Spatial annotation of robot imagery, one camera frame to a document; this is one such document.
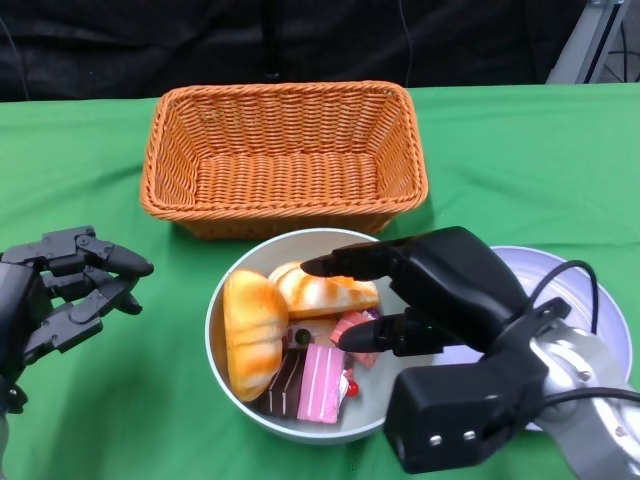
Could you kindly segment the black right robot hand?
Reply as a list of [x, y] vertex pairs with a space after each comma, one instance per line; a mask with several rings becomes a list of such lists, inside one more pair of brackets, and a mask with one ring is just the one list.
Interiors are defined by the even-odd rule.
[[301, 268], [316, 277], [387, 277], [406, 303], [401, 314], [348, 328], [338, 346], [350, 353], [417, 356], [456, 345], [485, 353], [529, 304], [509, 267], [463, 227], [348, 245]]

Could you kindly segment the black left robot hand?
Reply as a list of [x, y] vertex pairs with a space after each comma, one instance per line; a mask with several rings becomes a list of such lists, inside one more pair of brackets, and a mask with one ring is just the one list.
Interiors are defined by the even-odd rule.
[[154, 266], [96, 236], [91, 226], [54, 231], [1, 253], [1, 413], [20, 414], [26, 366], [64, 353], [102, 328], [112, 310], [138, 315], [131, 294]]

